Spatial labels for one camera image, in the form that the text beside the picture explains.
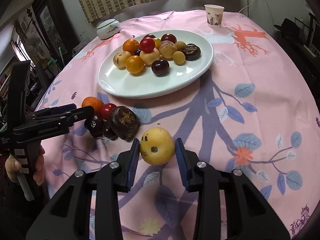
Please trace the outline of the left hand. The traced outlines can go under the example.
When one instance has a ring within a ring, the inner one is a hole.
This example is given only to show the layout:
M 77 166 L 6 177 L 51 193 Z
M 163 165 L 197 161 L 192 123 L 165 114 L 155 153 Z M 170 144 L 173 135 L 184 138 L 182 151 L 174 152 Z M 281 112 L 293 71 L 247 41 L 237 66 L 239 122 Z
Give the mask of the left hand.
M 36 181 L 37 185 L 42 185 L 44 182 L 44 157 L 45 150 L 42 146 L 40 146 L 39 150 L 39 156 L 37 158 L 37 161 L 35 163 L 35 173 L 33 176 L 33 179 Z M 7 172 L 8 178 L 14 182 L 17 183 L 18 179 L 16 176 L 16 172 L 19 171 L 19 169 L 22 167 L 21 163 L 14 158 L 12 155 L 8 157 L 8 159 L 5 161 L 5 170 Z

